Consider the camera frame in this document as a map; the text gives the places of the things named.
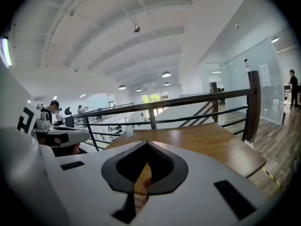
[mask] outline wooden floor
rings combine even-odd
[[[256,138],[253,144],[254,150],[258,151],[266,160],[264,166],[281,186],[286,189],[293,175],[293,162],[301,153],[301,110],[296,112],[294,109],[285,109],[285,120],[282,126],[276,125],[270,121],[260,119]],[[234,112],[219,115],[218,123],[220,125],[242,119],[246,116],[244,113]],[[245,122],[226,127],[231,132],[244,128]],[[251,180],[268,198],[281,193],[278,186],[263,171],[259,170],[252,175]]]

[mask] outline black shirt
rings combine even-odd
[[[292,91],[298,91],[298,80],[296,76],[293,75],[291,77],[290,83],[292,85]]]

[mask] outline paper sign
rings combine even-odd
[[[271,86],[271,79],[269,77],[268,64],[260,65],[260,74],[261,74],[261,85],[263,87]]]

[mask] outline glass wall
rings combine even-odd
[[[228,78],[225,91],[248,89],[249,79],[245,65],[257,70],[261,86],[261,117],[281,124],[283,116],[284,86],[276,51],[270,39],[249,49],[245,53],[221,66],[222,74]],[[246,104],[246,97],[226,99],[226,108],[231,109]]]

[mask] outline desk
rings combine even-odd
[[[125,132],[105,150],[135,141],[157,141],[202,153],[217,159],[247,178],[266,163],[258,152],[217,123],[171,129],[134,130],[133,137],[127,137]],[[151,170],[147,164],[136,183],[140,185],[135,185],[135,192],[145,194],[141,183],[149,177]]]

